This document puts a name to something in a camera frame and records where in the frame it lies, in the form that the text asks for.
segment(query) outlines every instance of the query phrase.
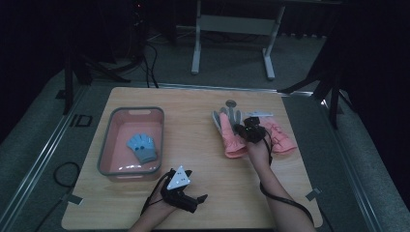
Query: metal stand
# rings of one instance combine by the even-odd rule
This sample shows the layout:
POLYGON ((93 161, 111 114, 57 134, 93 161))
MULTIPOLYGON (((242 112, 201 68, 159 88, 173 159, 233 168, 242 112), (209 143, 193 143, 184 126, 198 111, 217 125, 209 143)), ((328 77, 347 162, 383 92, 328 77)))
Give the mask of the metal stand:
POLYGON ((284 13, 284 6, 280 6, 276 19, 271 20, 201 14, 201 0, 197 0, 196 3, 196 35, 195 48, 193 50, 192 58, 192 74, 199 73, 199 62, 201 55, 200 33, 201 30, 203 30, 269 36, 270 40, 268 46, 262 49, 262 55, 268 79, 275 78, 275 72, 271 60, 271 53, 284 13))

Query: pink glove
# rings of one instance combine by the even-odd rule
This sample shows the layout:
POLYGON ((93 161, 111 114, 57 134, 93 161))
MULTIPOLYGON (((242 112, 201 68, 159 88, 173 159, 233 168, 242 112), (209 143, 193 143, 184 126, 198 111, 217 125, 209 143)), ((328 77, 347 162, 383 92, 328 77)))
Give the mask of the pink glove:
POLYGON ((239 158, 245 155, 248 151, 246 141, 239 134, 234 133, 232 125, 241 122, 241 111, 238 110, 235 114, 233 109, 222 108, 219 113, 214 111, 212 117, 222 136, 225 155, 229 158, 239 158))
POLYGON ((225 113, 220 113, 220 127, 225 155, 229 158, 239 158, 246 154, 248 150, 245 140, 239 134, 234 134, 228 116, 225 113))
POLYGON ((280 125, 275 121, 274 117, 259 117, 260 126, 264 127, 272 138, 273 152, 279 155, 286 155, 292 152, 297 146, 295 143, 281 130, 280 125))

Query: gray carpet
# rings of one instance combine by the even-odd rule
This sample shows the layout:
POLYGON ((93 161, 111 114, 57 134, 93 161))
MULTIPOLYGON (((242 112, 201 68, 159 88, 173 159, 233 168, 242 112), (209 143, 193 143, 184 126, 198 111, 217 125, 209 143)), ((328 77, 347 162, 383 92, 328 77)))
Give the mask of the gray carpet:
MULTIPOLYGON (((288 87, 305 78, 324 40, 278 38, 272 55, 277 75, 274 81, 266 79, 262 63, 260 45, 266 42, 265 38, 245 44, 213 43, 204 40, 198 75, 190 74, 193 52, 191 37, 179 40, 177 46, 162 42, 161 38, 151 41, 158 50, 155 77, 160 87, 174 84, 272 90, 288 87)), ((154 50, 147 47, 146 55, 152 64, 154 50)), ((53 181, 52 174, 55 168, 67 161, 75 161, 79 165, 83 163, 110 90, 115 86, 145 86, 144 69, 138 67, 132 72, 122 73, 124 78, 132 80, 130 84, 116 83, 96 76, 89 87, 75 85, 76 92, 80 93, 83 90, 84 95, 72 115, 92 116, 92 124, 88 128, 67 127, 43 175, 40 176, 27 202, 23 204, 11 231, 34 231, 66 191, 53 181)), ((21 180, 62 119, 64 101, 56 100, 54 97, 58 90, 63 89, 63 83, 61 73, 53 77, 21 122, 0 146, 2 211, 13 199, 21 180)), ((307 86, 302 91, 314 90, 315 84, 307 86)), ((325 109, 313 98, 293 96, 283 100, 312 185, 323 190, 318 196, 318 203, 334 229, 371 231, 367 228, 363 212, 358 206, 352 183, 346 178, 346 170, 343 168, 346 160, 341 152, 347 152, 348 157, 353 160, 358 178, 367 189, 368 199, 374 206, 383 231, 405 231, 410 228, 409 213, 405 207, 403 208, 401 199, 386 170, 380 164, 377 151, 358 116, 341 103, 344 114, 337 116, 339 130, 334 131, 323 115, 322 110, 325 109), (340 144, 333 139, 335 134, 341 137, 341 142, 345 145, 342 148, 346 150, 340 150, 340 144)), ((71 170, 67 173, 64 175, 65 181, 74 176, 71 170)), ((43 225, 42 231, 65 231, 61 227, 61 218, 66 206, 66 203, 63 203, 56 208, 43 225)), ((329 231, 329 226, 324 222, 318 231, 329 231)))

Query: person's left hand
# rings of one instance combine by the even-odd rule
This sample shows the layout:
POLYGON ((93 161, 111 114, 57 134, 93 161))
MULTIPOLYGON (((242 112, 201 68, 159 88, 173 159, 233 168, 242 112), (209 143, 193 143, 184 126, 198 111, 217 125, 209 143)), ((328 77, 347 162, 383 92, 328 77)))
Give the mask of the person's left hand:
POLYGON ((148 208, 139 217, 136 223, 129 230, 130 232, 145 232, 151 231, 159 224, 161 224, 169 215, 171 215, 176 207, 169 205, 162 200, 161 189, 163 182, 158 186, 154 192, 148 208))

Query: tripod leg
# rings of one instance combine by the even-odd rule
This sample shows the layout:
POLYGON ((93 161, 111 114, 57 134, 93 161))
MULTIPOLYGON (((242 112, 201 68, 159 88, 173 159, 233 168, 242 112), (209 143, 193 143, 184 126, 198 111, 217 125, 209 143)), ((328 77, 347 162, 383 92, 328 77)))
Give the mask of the tripod leg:
POLYGON ((338 74, 337 77, 335 78, 335 85, 332 89, 331 108, 329 111, 329 119, 335 129, 337 129, 337 104, 338 104, 339 81, 340 81, 340 75, 338 74))
POLYGON ((285 89, 280 89, 278 90, 278 93, 283 93, 283 94, 291 94, 295 91, 297 91, 298 89, 301 89, 302 87, 305 87, 307 85, 309 85, 310 83, 313 83, 316 80, 320 80, 322 79, 322 77, 325 75, 325 72, 321 72, 319 74, 316 75, 308 75, 304 80, 288 87, 285 89))

